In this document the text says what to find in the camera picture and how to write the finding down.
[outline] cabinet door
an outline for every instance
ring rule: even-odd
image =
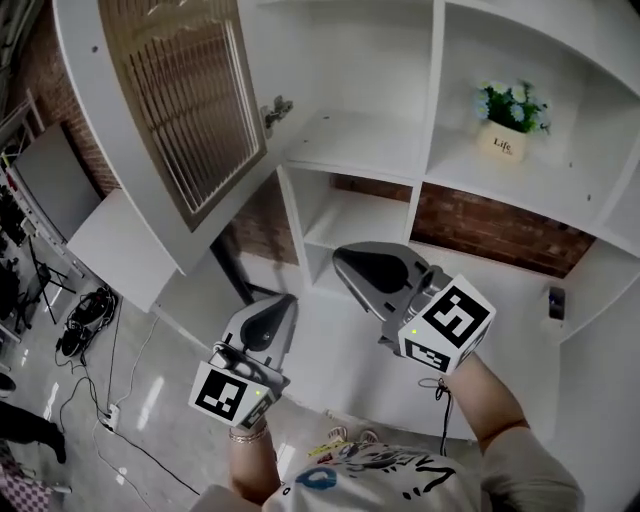
[[[284,77],[260,65],[252,80],[250,67],[264,64],[260,46],[269,44],[260,34],[274,31],[259,21],[255,2],[238,1],[54,2],[65,65],[91,131],[183,273],[275,169],[296,124],[284,127],[294,114],[274,127],[284,127],[280,134],[265,136],[260,107],[273,108],[281,94],[287,100]]]

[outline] graphic t-shirt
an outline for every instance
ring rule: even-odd
[[[508,430],[491,443],[481,479],[446,457],[385,444],[342,444],[312,460],[262,510],[555,512],[583,507],[575,480],[526,428]],[[212,486],[192,512],[218,510],[260,507]]]

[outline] gray panel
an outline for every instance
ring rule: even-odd
[[[66,241],[100,204],[100,197],[59,124],[38,137],[17,158],[14,167]]]

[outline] beige sleeve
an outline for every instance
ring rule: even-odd
[[[489,445],[482,465],[482,489],[490,495],[494,510],[573,512],[584,508],[575,479],[528,428],[507,430]]]
[[[260,507],[220,485],[210,486],[190,512],[260,512]]]

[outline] forearm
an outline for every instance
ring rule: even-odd
[[[264,426],[261,420],[252,432]],[[232,429],[236,435],[245,433]],[[262,505],[280,487],[280,477],[271,434],[252,443],[231,441],[229,477],[231,489],[244,499]]]
[[[529,426],[511,391],[477,355],[469,356],[445,382],[483,452],[505,430]]]

